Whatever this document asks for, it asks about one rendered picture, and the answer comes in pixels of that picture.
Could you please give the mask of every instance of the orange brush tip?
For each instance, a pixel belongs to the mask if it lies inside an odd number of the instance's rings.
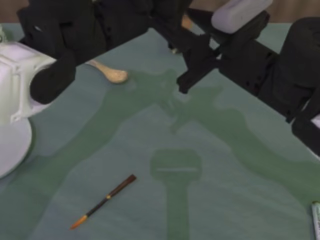
[[[77,228],[79,225],[83,224],[83,223],[87,220],[87,218],[88,218],[88,217],[87,217],[86,215],[83,216],[82,218],[80,218],[78,221],[76,221],[75,224],[73,224],[73,225],[70,227],[70,230],[75,229],[75,228]]]

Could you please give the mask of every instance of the plate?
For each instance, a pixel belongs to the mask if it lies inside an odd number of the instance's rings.
[[[25,159],[32,143],[28,119],[0,126],[0,178],[11,173]]]

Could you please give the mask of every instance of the wooden background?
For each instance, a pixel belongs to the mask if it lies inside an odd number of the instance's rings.
[[[227,1],[194,0],[192,7],[214,11]],[[16,11],[27,5],[28,0],[0,0],[0,22],[17,22]],[[271,13],[272,22],[291,23],[303,17],[320,16],[320,0],[274,0],[268,11]]]

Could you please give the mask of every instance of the green table surface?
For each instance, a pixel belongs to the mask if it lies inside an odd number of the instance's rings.
[[[279,52],[289,27],[270,24],[259,40]],[[31,119],[29,156],[0,180],[0,240],[314,238],[320,163],[283,117],[217,71],[180,94],[183,59],[153,30],[97,60],[130,81],[81,65]],[[69,230],[130,174],[135,183]]]

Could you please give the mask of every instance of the brown wall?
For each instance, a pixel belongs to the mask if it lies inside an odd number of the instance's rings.
[[[194,0],[192,7],[214,11],[227,1]],[[0,23],[17,22],[16,11],[26,5],[28,5],[28,0],[0,0]],[[271,21],[280,23],[294,22],[303,17],[320,17],[320,0],[274,0],[269,12]]]

